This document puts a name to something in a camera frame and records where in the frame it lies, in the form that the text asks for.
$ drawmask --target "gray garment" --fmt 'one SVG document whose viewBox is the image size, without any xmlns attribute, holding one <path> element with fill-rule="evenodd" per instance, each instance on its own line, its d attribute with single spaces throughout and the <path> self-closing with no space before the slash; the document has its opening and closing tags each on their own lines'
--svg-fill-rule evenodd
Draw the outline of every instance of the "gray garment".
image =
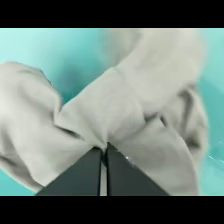
<svg viewBox="0 0 224 224">
<path fill-rule="evenodd" d="M 110 32 L 104 53 L 113 41 L 117 47 L 108 70 L 65 105 L 40 70 L 0 65 L 0 167 L 38 191 L 93 146 L 111 142 L 169 194 L 198 195 L 207 143 L 195 89 L 200 37 L 195 29 Z"/>
</svg>

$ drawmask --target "black bar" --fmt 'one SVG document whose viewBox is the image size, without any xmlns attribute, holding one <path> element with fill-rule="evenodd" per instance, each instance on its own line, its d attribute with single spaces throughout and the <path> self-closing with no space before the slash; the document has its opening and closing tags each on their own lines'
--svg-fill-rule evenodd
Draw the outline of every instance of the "black bar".
<svg viewBox="0 0 224 224">
<path fill-rule="evenodd" d="M 101 153 L 93 148 L 36 196 L 99 196 Z"/>
<path fill-rule="evenodd" d="M 106 165 L 108 196 L 168 196 L 111 144 L 106 151 Z"/>
</svg>

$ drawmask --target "turquoise background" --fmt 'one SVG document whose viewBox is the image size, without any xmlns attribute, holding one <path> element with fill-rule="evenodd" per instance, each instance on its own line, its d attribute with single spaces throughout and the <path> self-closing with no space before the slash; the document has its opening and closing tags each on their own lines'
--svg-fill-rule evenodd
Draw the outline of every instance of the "turquoise background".
<svg viewBox="0 0 224 224">
<path fill-rule="evenodd" d="M 0 63 L 18 61 L 41 68 L 65 102 L 98 77 L 103 30 L 94 28 L 0 29 Z M 208 44 L 206 67 L 199 82 L 210 122 L 210 149 L 200 174 L 201 195 L 224 195 L 224 29 L 201 29 Z M 0 195 L 33 195 L 0 171 Z"/>
</svg>

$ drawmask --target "crumpled cloth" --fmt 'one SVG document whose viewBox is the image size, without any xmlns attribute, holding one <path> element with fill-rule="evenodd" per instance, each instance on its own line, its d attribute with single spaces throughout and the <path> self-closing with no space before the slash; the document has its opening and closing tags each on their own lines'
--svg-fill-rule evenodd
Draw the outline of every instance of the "crumpled cloth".
<svg viewBox="0 0 224 224">
<path fill-rule="evenodd" d="M 208 129 L 200 35 L 139 28 L 105 38 L 108 69 L 66 104 L 41 70 L 0 65 L 1 169 L 37 192 L 110 142 L 170 195 L 198 195 Z"/>
</svg>

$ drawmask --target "gray fabric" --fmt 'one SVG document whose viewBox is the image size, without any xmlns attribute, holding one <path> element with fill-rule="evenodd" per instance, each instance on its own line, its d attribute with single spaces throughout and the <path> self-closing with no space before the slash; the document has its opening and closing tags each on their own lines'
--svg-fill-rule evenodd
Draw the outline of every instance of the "gray fabric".
<svg viewBox="0 0 224 224">
<path fill-rule="evenodd" d="M 38 191 L 109 141 L 169 194 L 198 195 L 207 121 L 195 88 L 204 55 L 197 31 L 107 35 L 108 70 L 65 105 L 40 70 L 0 65 L 0 167 Z"/>
</svg>

